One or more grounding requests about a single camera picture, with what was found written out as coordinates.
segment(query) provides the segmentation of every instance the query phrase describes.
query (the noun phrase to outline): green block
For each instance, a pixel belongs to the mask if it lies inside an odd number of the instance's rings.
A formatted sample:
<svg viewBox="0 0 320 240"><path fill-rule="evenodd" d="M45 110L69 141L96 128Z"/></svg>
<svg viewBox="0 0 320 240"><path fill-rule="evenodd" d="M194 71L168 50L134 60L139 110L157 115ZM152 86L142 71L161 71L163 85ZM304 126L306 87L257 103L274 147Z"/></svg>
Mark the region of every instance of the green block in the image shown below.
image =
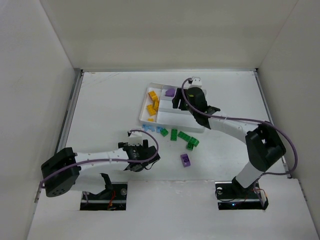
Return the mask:
<svg viewBox="0 0 320 240"><path fill-rule="evenodd" d="M189 142L190 141L190 136L188 134L185 134L183 131L180 131L178 133L178 137L179 138L182 138L183 140L185 140L186 142Z"/></svg>
<svg viewBox="0 0 320 240"><path fill-rule="evenodd" d="M169 134L168 130L165 129L165 128L163 128L163 129L160 131L160 133L161 133L161 135L164 136L164 137Z"/></svg>
<svg viewBox="0 0 320 240"><path fill-rule="evenodd" d="M188 142L186 145L186 149L192 151L194 149L194 145L192 143Z"/></svg>
<svg viewBox="0 0 320 240"><path fill-rule="evenodd" d="M178 130L177 129L171 129L171 141L177 141L177 135L178 135Z"/></svg>
<svg viewBox="0 0 320 240"><path fill-rule="evenodd" d="M194 138L193 136L191 137L190 141L189 141L190 144L193 144L195 147L198 146L199 144L199 140Z"/></svg>

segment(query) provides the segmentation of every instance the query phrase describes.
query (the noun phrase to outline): screw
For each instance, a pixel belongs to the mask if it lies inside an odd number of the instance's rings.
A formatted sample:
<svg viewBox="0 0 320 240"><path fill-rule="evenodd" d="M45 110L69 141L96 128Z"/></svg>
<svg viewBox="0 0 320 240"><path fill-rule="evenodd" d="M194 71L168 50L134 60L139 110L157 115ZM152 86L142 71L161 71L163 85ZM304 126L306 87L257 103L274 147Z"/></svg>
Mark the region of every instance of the screw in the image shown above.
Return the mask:
<svg viewBox="0 0 320 240"><path fill-rule="evenodd" d="M122 188L122 189L120 190L120 194L121 194L122 196L127 195L127 189Z"/></svg>
<svg viewBox="0 0 320 240"><path fill-rule="evenodd" d="M223 192L222 192L222 187L217 187L216 188L216 194L218 195L221 195Z"/></svg>

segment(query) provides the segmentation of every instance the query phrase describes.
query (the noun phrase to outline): white tabletop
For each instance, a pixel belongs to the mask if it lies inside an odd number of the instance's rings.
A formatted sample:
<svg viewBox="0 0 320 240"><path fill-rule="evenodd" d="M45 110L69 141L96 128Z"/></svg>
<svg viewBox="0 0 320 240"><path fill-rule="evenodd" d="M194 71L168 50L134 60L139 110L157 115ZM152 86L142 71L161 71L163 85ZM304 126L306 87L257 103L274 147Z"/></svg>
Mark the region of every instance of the white tabletop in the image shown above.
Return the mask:
<svg viewBox="0 0 320 240"><path fill-rule="evenodd" d="M129 129L141 127L139 114L149 83L180 86L192 76L202 79L209 105L229 116L269 120L252 71L86 72L67 147L75 152L113 151L118 142L127 141ZM160 161L150 171L108 172L111 180L227 181L249 161L246 145L222 132L206 129L188 134L200 141L192 152L186 150L184 140L170 141L170 135L152 132L159 142ZM188 153L191 167L183 167L183 153ZM271 170L283 172L281 160Z"/></svg>
<svg viewBox="0 0 320 240"><path fill-rule="evenodd" d="M202 78L207 100L230 116L267 120L251 71L85 73L67 146L76 152L111 151L139 126L138 116L150 82L179 86L190 76ZM58 197L40 194L28 240L316 240L300 185L285 176L265 176L269 207L262 210L218 210L213 180L231 180L248 162L246 146L221 132L190 133L200 144L180 154L185 142L159 141L161 160L152 170L110 175L128 182L126 211L79 211L81 192ZM273 171L282 172L278 161Z"/></svg>

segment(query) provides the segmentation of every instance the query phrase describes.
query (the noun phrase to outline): white wall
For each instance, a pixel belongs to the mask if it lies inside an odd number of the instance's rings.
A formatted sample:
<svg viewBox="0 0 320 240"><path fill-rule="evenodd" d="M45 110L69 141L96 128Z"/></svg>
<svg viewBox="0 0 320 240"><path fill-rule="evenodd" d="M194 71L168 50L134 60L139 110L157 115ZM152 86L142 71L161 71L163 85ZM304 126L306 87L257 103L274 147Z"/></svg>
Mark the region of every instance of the white wall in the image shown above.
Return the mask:
<svg viewBox="0 0 320 240"><path fill-rule="evenodd" d="M74 80L38 0L0 0L0 238L21 240Z"/></svg>
<svg viewBox="0 0 320 240"><path fill-rule="evenodd" d="M276 125L296 144L301 181L320 232L320 1L299 0L258 74ZM292 154L286 159L293 162Z"/></svg>
<svg viewBox="0 0 320 240"><path fill-rule="evenodd" d="M41 0L73 66L257 68L297 0Z"/></svg>

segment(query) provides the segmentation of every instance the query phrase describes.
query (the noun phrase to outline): purple object in tray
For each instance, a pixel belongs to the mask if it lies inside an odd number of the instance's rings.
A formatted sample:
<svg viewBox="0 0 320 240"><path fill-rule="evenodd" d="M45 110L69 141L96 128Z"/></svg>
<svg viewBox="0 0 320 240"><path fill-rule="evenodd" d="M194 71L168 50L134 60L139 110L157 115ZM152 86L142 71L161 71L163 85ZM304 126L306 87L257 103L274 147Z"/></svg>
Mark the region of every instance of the purple object in tray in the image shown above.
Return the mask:
<svg viewBox="0 0 320 240"><path fill-rule="evenodd" d="M191 165L188 154L181 154L180 157L184 167L189 167Z"/></svg>
<svg viewBox="0 0 320 240"><path fill-rule="evenodd" d="M176 90L174 88L170 88L167 91L165 91L166 97L174 97L176 93Z"/></svg>

